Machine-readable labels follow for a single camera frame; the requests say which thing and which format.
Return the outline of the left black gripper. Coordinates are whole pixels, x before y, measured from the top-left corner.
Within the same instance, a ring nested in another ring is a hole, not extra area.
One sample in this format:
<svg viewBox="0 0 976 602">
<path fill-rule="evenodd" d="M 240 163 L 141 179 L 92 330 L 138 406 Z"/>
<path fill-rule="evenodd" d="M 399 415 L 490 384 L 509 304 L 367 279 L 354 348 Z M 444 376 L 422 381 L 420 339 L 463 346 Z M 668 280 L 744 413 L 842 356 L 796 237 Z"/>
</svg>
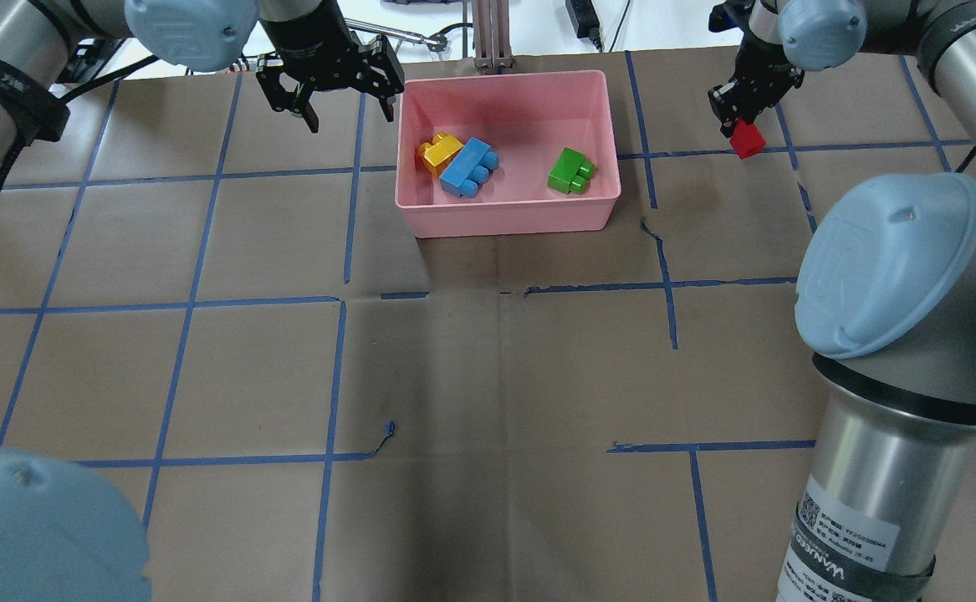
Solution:
<svg viewBox="0 0 976 602">
<path fill-rule="evenodd" d="M 337 1 L 262 1 L 259 24 L 280 61 L 257 72 L 271 110 L 297 115 L 316 134 L 312 93 L 354 89 L 376 98 L 386 121 L 395 122 L 405 72 L 389 38 L 361 41 Z"/>
</svg>

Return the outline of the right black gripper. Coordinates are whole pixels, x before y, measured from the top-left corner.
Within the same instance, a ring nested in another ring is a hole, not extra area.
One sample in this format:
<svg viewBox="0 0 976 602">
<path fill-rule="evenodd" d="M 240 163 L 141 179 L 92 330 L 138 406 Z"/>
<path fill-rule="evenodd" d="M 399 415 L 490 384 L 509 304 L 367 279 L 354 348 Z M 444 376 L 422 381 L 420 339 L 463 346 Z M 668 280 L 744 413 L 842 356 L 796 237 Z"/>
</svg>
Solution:
<svg viewBox="0 0 976 602">
<path fill-rule="evenodd" d="M 778 22 L 777 1 L 723 1 L 710 12 L 710 32 L 743 32 L 732 76 L 707 92 L 718 129 L 728 140 L 748 123 L 743 110 L 775 107 L 787 92 L 804 83 L 805 71 L 785 56 Z"/>
</svg>

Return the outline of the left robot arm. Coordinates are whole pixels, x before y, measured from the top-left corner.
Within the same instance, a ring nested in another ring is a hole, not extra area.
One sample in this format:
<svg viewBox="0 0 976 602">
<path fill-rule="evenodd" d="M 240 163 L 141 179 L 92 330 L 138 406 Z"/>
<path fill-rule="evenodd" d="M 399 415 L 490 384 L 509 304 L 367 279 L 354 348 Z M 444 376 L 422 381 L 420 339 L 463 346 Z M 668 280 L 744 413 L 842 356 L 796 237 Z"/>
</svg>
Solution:
<svg viewBox="0 0 976 602">
<path fill-rule="evenodd" d="M 278 56 L 258 69 L 274 110 L 316 132 L 313 93 L 354 89 L 395 117 L 405 76 L 391 42 L 359 41 L 335 1 L 0 1 L 0 197 L 24 148 L 62 138 L 72 100 L 133 72 L 54 95 L 79 42 L 135 38 L 150 64 L 216 72 L 257 24 Z M 108 480 L 0 446 L 0 601 L 147 601 L 148 557 L 145 530 Z"/>
</svg>

